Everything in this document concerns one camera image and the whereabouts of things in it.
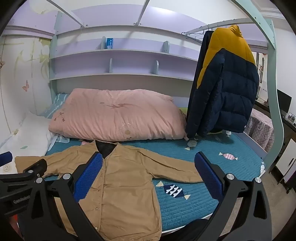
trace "patterned tablecloth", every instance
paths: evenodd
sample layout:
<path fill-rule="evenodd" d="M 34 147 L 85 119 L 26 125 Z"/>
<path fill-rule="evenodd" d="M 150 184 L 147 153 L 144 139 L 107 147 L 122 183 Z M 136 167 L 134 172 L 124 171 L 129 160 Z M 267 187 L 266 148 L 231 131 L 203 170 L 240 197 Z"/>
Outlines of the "patterned tablecloth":
<path fill-rule="evenodd" d="M 255 142 L 266 152 L 274 143 L 274 128 L 271 119 L 258 110 L 253 109 L 248 124 L 244 129 Z"/>

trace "brown jacket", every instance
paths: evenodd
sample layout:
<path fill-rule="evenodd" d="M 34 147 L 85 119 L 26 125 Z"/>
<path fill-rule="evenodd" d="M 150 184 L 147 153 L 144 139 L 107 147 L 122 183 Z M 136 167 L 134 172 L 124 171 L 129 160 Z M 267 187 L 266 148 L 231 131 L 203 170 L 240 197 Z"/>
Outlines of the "brown jacket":
<path fill-rule="evenodd" d="M 48 164 L 45 175 L 72 173 L 95 151 L 104 152 L 98 143 L 102 142 L 72 146 L 63 152 L 42 157 Z M 112 145 L 114 147 L 108 155 L 102 153 L 102 169 L 79 204 L 105 240 L 159 240 L 161 215 L 152 178 L 164 177 L 187 183 L 202 182 L 202 179 L 192 162 L 119 143 Z M 16 168 L 20 173 L 39 159 L 17 157 Z M 56 203 L 67 231 L 74 234 L 60 199 L 56 198 Z"/>

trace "folded pink quilt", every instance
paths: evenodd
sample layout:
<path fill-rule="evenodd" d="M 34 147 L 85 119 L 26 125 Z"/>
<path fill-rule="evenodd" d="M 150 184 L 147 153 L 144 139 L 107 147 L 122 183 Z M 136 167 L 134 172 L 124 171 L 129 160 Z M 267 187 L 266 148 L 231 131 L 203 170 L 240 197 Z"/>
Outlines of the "folded pink quilt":
<path fill-rule="evenodd" d="M 49 130 L 80 139 L 182 139 L 185 115 L 172 97 L 148 90 L 74 89 Z"/>

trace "silver screw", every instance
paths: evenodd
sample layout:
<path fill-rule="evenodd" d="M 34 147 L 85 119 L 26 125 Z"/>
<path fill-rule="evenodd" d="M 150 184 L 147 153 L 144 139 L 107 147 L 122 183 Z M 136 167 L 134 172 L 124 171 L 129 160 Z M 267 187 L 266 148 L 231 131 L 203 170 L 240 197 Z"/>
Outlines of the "silver screw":
<path fill-rule="evenodd" d="M 70 179 L 70 177 L 71 177 L 70 173 L 66 173 L 66 174 L 63 175 L 63 179 L 65 179 L 65 180 Z"/>
<path fill-rule="evenodd" d="M 234 179 L 234 175 L 231 174 L 231 173 L 228 173 L 228 174 L 226 175 L 226 177 L 227 177 L 229 180 L 233 180 L 233 179 Z"/>
<path fill-rule="evenodd" d="M 261 183 L 261 178 L 256 177 L 256 178 L 255 178 L 255 182 L 257 182 L 257 183 Z"/>
<path fill-rule="evenodd" d="M 39 178 L 36 179 L 36 182 L 37 183 L 42 183 L 42 181 L 43 181 L 43 179 L 41 177 L 39 177 Z"/>

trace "white pillow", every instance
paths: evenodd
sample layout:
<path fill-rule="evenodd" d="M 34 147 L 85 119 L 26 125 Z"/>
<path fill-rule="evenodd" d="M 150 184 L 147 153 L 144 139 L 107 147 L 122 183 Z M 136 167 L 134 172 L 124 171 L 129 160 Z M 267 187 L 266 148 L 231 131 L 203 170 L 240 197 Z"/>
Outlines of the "white pillow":
<path fill-rule="evenodd" d="M 48 130 L 50 119 L 26 114 L 16 135 L 11 136 L 0 148 L 0 154 L 10 151 L 13 161 L 0 167 L 0 174 L 17 173 L 14 158 L 16 156 L 44 156 L 57 138 L 57 134 Z"/>

